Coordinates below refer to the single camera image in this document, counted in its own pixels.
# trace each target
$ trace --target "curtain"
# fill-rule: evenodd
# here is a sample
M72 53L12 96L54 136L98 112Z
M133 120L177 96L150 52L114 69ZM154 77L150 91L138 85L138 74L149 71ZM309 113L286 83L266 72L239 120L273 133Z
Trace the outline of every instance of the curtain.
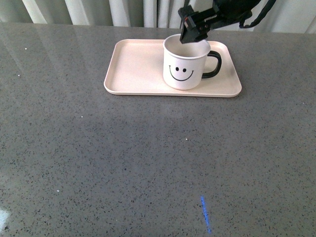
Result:
M253 9L254 20L268 0ZM194 11L212 7L212 0L0 0L1 22L180 28L178 9L190 4ZM256 27L238 24L218 30L256 32L316 32L316 0L277 0Z

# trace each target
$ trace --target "countertop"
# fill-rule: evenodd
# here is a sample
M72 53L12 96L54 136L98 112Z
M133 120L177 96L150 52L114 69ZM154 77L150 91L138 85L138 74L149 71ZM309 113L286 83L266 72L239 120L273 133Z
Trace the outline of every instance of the countertop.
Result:
M0 24L0 235L316 236L316 35L210 32L234 98L106 91L118 41L179 32Z

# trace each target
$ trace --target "black mug handle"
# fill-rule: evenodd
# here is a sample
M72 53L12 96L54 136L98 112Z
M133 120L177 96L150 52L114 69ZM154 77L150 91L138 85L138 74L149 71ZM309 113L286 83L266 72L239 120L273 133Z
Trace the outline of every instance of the black mug handle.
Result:
M218 73L219 73L219 70L221 69L221 66L222 66L222 57L221 55L216 52L216 51L210 51L207 55L208 57L214 57L214 58L217 58L218 60L218 63L217 63L217 66L215 68L214 71L210 72L210 73L203 73L202 75L202 79L205 79L205 78L212 78L214 76L216 76Z

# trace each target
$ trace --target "mug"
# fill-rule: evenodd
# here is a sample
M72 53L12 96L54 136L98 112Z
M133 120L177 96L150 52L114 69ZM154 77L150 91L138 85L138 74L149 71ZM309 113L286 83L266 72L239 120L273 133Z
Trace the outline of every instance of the mug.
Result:
M222 66L221 55L211 51L206 40L182 44L180 34L172 35L164 40L163 49L163 79L178 90L196 87L202 78L217 75ZM203 73L207 57L217 58L218 63L214 71Z

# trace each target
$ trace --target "beige tray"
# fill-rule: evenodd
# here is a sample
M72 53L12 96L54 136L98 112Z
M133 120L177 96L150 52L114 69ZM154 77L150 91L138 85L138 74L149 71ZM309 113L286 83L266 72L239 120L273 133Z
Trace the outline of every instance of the beige tray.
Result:
M195 88L177 90L163 80L163 40L125 39L114 48L104 87L116 95L170 95L234 97L241 92L241 84L227 47L209 41L211 49L222 56L222 68L213 78L203 79ZM213 71L216 59L208 57L205 71Z

